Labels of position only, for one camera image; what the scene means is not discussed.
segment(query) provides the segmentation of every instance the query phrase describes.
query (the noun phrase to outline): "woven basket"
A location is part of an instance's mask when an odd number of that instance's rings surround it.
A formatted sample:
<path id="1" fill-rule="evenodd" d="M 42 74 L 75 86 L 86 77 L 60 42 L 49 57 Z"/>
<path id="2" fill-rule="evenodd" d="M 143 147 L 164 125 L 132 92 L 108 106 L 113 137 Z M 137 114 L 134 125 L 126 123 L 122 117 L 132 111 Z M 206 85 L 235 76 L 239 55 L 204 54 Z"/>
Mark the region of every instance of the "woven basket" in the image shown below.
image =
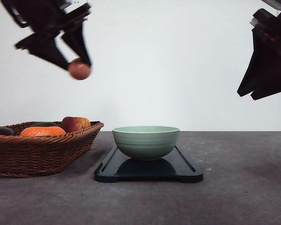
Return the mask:
<path id="1" fill-rule="evenodd" d="M 15 136 L 0 135 L 0 176 L 39 177 L 59 173 L 76 158 L 88 151 L 104 126 L 99 121 L 80 132 L 59 136 L 24 137 L 20 132 L 36 122 L 5 126 Z"/>

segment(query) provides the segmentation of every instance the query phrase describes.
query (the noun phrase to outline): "white backdrop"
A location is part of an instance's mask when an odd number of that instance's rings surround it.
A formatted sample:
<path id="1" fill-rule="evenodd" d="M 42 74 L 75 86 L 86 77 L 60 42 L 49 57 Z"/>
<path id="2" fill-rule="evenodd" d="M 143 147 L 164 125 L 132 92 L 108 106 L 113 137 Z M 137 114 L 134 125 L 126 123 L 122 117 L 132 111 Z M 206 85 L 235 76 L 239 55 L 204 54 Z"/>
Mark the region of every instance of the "white backdrop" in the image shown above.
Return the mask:
<path id="1" fill-rule="evenodd" d="M 277 13 L 265 3 L 89 2 L 84 37 L 94 70 L 84 81 L 15 50 L 31 30 L 18 27 L 0 3 L 0 126 L 82 116 L 105 123 L 102 130 L 281 130 L 281 93 L 254 101 L 236 92 L 253 51 L 252 15 L 259 8 Z M 67 59 L 76 58 L 57 43 Z"/>

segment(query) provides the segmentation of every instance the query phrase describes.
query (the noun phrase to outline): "bowl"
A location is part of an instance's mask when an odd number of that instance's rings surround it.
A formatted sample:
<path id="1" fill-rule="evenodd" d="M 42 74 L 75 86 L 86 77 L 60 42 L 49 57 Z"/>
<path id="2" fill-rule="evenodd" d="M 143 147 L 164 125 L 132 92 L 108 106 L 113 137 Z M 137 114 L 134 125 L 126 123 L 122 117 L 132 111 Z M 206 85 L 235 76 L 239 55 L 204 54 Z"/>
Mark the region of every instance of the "bowl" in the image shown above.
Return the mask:
<path id="1" fill-rule="evenodd" d="M 161 126 L 119 127 L 112 130 L 118 149 L 136 160 L 156 160 L 177 143 L 179 128 Z"/>

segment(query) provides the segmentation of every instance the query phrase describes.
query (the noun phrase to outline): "orange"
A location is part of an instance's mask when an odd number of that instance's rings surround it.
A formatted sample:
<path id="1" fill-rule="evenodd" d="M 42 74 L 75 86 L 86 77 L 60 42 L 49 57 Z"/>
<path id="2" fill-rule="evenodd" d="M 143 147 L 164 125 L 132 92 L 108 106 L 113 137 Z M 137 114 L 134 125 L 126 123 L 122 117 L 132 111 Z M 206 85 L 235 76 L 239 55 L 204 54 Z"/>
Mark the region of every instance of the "orange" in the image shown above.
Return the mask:
<path id="1" fill-rule="evenodd" d="M 60 127 L 28 127 L 20 133 L 20 136 L 46 136 L 64 134 L 66 134 L 66 132 Z"/>

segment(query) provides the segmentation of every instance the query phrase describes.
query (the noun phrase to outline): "gray table surface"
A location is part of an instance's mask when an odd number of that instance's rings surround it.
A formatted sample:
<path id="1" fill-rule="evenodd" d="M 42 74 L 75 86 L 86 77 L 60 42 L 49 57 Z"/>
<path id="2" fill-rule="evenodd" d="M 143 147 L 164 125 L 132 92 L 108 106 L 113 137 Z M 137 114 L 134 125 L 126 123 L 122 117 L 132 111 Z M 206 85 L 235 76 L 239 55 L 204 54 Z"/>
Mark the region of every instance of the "gray table surface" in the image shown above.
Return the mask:
<path id="1" fill-rule="evenodd" d="M 281 132 L 180 132 L 200 183 L 100 183 L 114 145 L 100 132 L 59 174 L 0 177 L 0 225 L 281 225 Z"/>

